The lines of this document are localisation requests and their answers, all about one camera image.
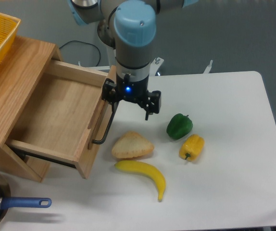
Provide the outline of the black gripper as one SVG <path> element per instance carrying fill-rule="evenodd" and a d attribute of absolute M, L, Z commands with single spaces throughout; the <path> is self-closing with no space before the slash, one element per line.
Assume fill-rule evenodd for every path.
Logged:
<path fill-rule="evenodd" d="M 161 108 L 161 92 L 148 91 L 149 76 L 140 81 L 131 81 L 131 76 L 125 78 L 116 76 L 116 84 L 113 80 L 106 78 L 102 86 L 101 99 L 112 106 L 112 112 L 116 112 L 121 100 L 138 105 L 146 111 L 145 120 L 152 114 L 158 114 Z"/>

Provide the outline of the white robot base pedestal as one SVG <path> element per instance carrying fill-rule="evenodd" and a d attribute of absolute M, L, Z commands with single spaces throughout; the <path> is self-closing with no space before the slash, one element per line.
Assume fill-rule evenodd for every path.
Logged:
<path fill-rule="evenodd" d="M 112 38 L 110 27 L 105 19 L 99 21 L 97 26 L 97 34 L 100 41 L 106 48 L 109 67 L 116 65 L 115 41 Z"/>

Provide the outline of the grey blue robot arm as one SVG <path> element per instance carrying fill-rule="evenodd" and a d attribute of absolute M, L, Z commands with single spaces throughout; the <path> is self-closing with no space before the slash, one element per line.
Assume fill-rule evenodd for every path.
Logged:
<path fill-rule="evenodd" d="M 113 108 L 119 101 L 138 104 L 149 115 L 159 113 L 161 92 L 148 91 L 156 16 L 195 4 L 194 0 L 70 0 L 79 25 L 104 21 L 115 50 L 116 80 L 106 79 L 101 97 Z"/>

